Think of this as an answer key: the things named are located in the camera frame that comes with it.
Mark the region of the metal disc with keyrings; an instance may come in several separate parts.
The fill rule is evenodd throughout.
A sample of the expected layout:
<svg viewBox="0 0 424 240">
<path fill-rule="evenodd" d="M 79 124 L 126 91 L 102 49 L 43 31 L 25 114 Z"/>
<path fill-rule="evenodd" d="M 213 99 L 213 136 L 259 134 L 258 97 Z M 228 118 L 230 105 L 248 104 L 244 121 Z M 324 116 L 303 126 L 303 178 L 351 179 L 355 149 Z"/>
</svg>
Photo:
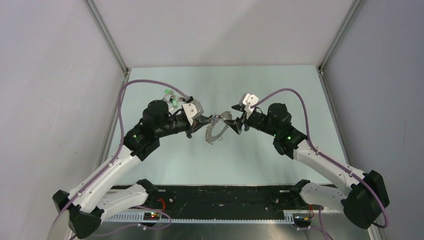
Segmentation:
<svg viewBox="0 0 424 240">
<path fill-rule="evenodd" d="M 224 120 L 233 119 L 233 115 L 230 111 L 224 111 L 220 114 L 218 113 L 213 113 L 213 114 L 219 115 L 219 119 L 217 119 L 217 121 L 214 123 L 210 123 L 206 128 L 205 141 L 210 145 L 213 145 L 214 142 L 220 141 L 223 139 L 224 133 L 229 128 L 229 126 L 227 126 L 224 123 Z"/>
</svg>

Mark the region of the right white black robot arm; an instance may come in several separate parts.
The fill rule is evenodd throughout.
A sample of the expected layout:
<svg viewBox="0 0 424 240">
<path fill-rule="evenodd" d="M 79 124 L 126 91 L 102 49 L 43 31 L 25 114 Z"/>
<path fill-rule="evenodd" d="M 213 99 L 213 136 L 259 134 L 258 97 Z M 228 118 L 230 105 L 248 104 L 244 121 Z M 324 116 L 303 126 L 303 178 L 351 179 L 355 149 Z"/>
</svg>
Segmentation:
<svg viewBox="0 0 424 240">
<path fill-rule="evenodd" d="M 237 134 L 255 129 L 273 136 L 273 146 L 280 155 L 310 167 L 333 185 L 300 180 L 290 189 L 290 202 L 295 208 L 303 209 L 307 205 L 328 207 L 343 213 L 361 229 L 387 227 L 386 223 L 376 222 L 390 204 L 382 175 L 375 170 L 364 172 L 334 160 L 313 144 L 309 136 L 297 130 L 291 119 L 285 104 L 273 103 L 267 113 L 243 111 L 241 117 L 224 123 Z"/>
</svg>

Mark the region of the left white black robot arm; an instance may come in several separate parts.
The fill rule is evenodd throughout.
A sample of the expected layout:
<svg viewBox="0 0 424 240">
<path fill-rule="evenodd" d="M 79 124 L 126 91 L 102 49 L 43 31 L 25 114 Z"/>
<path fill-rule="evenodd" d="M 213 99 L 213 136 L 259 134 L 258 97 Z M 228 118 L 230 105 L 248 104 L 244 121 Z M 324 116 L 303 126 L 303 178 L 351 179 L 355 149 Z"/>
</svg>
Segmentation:
<svg viewBox="0 0 424 240">
<path fill-rule="evenodd" d="M 144 161 L 160 146 L 160 138 L 185 132 L 192 133 L 212 122 L 204 116 L 199 101 L 184 103 L 175 113 L 168 103 L 151 101 L 139 122 L 123 137 L 115 155 L 104 162 L 80 185 L 58 190 L 52 197 L 59 213 L 68 211 L 69 227 L 78 239 L 92 235 L 108 217 L 135 206 L 153 208 L 158 202 L 158 189 L 147 179 L 110 196 L 106 193 L 129 170 Z"/>
</svg>

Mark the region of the green tagged key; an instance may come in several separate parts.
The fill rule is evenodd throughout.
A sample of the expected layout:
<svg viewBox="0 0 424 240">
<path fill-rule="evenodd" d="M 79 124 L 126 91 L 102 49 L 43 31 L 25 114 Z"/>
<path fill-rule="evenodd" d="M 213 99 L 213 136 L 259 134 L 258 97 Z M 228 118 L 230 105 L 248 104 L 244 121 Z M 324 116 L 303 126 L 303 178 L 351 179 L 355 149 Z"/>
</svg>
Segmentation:
<svg viewBox="0 0 424 240">
<path fill-rule="evenodd" d="M 173 110 L 175 110 L 175 109 L 177 109 L 177 108 L 178 108 L 179 101 L 178 101 L 177 99 L 172 99 L 172 100 L 170 101 L 170 104 L 171 104 L 171 107 L 170 107 L 170 109 L 168 110 L 169 112 L 171 112 L 171 111 L 173 111 Z"/>
</svg>

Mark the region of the left controller board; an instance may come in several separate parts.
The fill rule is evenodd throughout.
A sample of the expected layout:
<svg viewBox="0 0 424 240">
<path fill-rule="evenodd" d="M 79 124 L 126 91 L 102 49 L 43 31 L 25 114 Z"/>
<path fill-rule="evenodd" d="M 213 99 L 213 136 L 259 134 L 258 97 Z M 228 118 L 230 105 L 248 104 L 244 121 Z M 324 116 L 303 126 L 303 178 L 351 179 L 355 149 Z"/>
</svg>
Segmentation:
<svg viewBox="0 0 424 240">
<path fill-rule="evenodd" d="M 141 215 L 141 221 L 148 222 L 148 221 L 159 221 L 162 218 L 162 215 L 158 212 L 148 211 L 143 212 Z"/>
</svg>

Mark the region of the controller board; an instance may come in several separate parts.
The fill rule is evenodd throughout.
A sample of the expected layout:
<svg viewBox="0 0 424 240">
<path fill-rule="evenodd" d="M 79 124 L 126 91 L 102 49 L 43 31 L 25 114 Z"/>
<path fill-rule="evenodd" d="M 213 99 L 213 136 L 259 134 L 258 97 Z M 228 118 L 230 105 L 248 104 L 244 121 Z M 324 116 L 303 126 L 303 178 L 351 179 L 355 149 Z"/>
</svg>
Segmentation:
<svg viewBox="0 0 424 240">
<path fill-rule="evenodd" d="M 148 211 L 143 212 L 141 215 L 141 221 L 148 222 L 148 221 L 159 221 L 162 218 L 162 215 L 158 212 Z"/>
<path fill-rule="evenodd" d="M 302 215 L 294 215 L 293 216 L 293 226 L 295 228 L 309 228 L 312 224 L 313 217 L 312 216 L 302 216 Z"/>
</svg>

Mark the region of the right controller board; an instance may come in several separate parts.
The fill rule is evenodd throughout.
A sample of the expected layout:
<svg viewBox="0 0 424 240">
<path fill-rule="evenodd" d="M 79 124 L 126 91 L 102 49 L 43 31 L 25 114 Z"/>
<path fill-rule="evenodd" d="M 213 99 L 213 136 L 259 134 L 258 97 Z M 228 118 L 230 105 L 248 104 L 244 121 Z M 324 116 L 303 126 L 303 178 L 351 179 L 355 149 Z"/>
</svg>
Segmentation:
<svg viewBox="0 0 424 240">
<path fill-rule="evenodd" d="M 293 216 L 293 226 L 295 228 L 309 228 L 312 224 L 313 217 L 312 216 L 302 216 L 302 215 L 294 215 Z"/>
</svg>

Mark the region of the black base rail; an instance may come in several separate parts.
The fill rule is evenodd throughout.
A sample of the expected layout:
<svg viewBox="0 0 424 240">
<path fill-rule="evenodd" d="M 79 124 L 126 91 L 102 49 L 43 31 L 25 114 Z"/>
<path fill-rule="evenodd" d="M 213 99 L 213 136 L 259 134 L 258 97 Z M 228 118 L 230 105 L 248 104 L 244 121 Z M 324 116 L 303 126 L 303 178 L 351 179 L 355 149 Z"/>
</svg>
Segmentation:
<svg viewBox="0 0 424 240">
<path fill-rule="evenodd" d="M 309 211 L 292 185 L 157 185 L 145 207 L 173 220 L 195 222 L 283 220 L 285 211 Z"/>
</svg>

